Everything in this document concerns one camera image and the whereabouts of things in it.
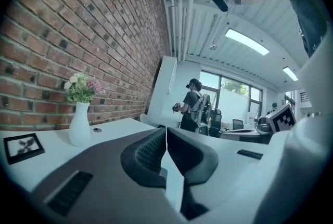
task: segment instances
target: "dark shirt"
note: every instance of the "dark shirt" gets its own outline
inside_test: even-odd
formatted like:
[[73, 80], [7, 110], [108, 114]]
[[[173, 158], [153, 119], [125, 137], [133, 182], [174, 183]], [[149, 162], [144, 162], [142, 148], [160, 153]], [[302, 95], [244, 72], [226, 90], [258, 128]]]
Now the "dark shirt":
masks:
[[[186, 97], [183, 102], [185, 104], [188, 104], [188, 106], [192, 108], [197, 103], [199, 98], [200, 97], [195, 92], [190, 91], [186, 94]], [[188, 113], [188, 111], [184, 112], [184, 117], [190, 119], [190, 114]]]
[[310, 57], [326, 33], [330, 20], [322, 0], [290, 0], [300, 25], [304, 48]]

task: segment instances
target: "smoke detector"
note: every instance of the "smoke detector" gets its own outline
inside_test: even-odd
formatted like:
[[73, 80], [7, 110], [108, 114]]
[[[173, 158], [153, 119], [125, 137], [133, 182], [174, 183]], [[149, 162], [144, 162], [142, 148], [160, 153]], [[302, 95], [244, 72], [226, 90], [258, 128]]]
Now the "smoke detector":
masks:
[[217, 46], [215, 44], [209, 46], [210, 50], [217, 50]]

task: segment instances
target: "white vase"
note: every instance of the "white vase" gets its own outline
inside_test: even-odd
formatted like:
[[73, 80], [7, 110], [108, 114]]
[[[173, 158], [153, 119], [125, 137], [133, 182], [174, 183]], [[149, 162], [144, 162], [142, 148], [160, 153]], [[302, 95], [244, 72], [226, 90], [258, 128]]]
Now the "white vase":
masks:
[[84, 146], [90, 141], [90, 126], [88, 122], [89, 103], [76, 103], [74, 118], [69, 125], [69, 140], [76, 146]]

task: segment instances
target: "red brick wall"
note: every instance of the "red brick wall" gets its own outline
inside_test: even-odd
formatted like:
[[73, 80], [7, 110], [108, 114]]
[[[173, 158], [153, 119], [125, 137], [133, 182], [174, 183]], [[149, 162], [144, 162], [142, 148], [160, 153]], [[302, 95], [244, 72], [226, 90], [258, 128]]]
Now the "red brick wall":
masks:
[[76, 71], [106, 94], [91, 124], [138, 117], [169, 51], [162, 0], [11, 0], [0, 36], [0, 129], [67, 128], [64, 82]]

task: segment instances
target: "backpack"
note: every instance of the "backpack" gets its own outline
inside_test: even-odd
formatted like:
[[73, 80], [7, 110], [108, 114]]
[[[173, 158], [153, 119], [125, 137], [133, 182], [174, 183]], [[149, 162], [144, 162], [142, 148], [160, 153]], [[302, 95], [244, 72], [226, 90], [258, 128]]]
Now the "backpack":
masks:
[[207, 94], [202, 95], [197, 91], [192, 92], [196, 93], [199, 96], [199, 99], [193, 107], [188, 107], [190, 118], [198, 126], [201, 122], [208, 124], [211, 112], [210, 97]]

